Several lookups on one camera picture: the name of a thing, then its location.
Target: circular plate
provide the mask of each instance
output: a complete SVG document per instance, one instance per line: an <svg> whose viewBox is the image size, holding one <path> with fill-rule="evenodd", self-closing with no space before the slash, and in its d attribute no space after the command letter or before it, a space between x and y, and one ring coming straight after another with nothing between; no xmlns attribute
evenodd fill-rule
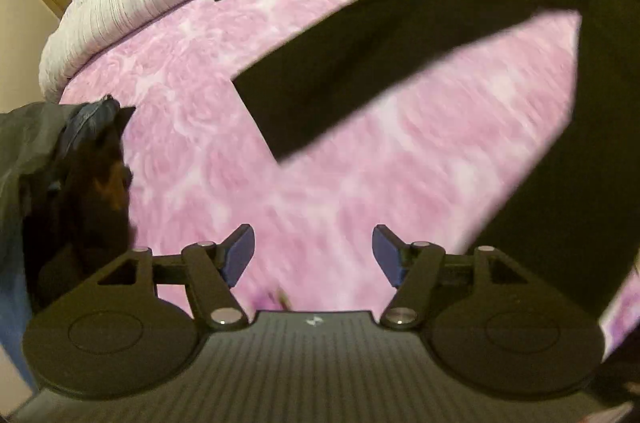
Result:
<svg viewBox="0 0 640 423"><path fill-rule="evenodd" d="M495 395L548 397L581 387L602 359L595 321L566 303L472 296L436 317L431 348L458 378Z"/></svg>
<svg viewBox="0 0 640 423"><path fill-rule="evenodd" d="M178 373L198 334L180 308L110 291L92 302L58 302L35 317L24 355L43 387L105 399L130 395Z"/></svg>

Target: clothing pile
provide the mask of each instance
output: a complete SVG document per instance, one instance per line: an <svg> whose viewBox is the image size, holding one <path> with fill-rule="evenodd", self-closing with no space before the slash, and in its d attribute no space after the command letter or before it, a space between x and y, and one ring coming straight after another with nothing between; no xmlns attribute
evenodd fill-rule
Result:
<svg viewBox="0 0 640 423"><path fill-rule="evenodd" d="M0 115L0 345L32 387L32 314L132 243L120 136L133 110L106 96Z"/></svg>

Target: ribbed black surface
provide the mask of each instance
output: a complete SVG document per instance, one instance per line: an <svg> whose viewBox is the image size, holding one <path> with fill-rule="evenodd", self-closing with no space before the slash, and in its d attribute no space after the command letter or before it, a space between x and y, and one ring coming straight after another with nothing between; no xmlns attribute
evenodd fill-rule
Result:
<svg viewBox="0 0 640 423"><path fill-rule="evenodd" d="M240 333L210 338L159 388L107 402L43 392L12 423L434 422L577 423L601 407L583 393L512 403L464 387L420 340L369 313L263 313Z"/></svg>

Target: black cloth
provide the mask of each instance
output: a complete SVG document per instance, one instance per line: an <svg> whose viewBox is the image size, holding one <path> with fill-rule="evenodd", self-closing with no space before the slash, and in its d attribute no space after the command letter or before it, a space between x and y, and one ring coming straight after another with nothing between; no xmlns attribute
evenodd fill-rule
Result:
<svg viewBox="0 0 640 423"><path fill-rule="evenodd" d="M582 15L572 120L469 250L499 247L599 315L640 246L640 0L358 0L234 85L280 160L425 64L542 10Z"/></svg>

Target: pink floral bedspread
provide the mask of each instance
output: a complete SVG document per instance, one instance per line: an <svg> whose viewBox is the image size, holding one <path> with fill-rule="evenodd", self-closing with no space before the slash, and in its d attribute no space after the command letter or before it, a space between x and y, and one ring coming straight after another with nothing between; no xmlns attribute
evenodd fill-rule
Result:
<svg viewBox="0 0 640 423"><path fill-rule="evenodd" d="M373 227L462 250L567 121L579 16L545 14L456 50L278 165L232 79L350 1L193 0L102 53L63 96L138 106L124 145L140 246L177 253L254 226L234 290L250 313L282 288L296 310L377 316L394 291ZM179 287L161 295L188 310ZM602 320L609 348L639 301L631 275Z"/></svg>

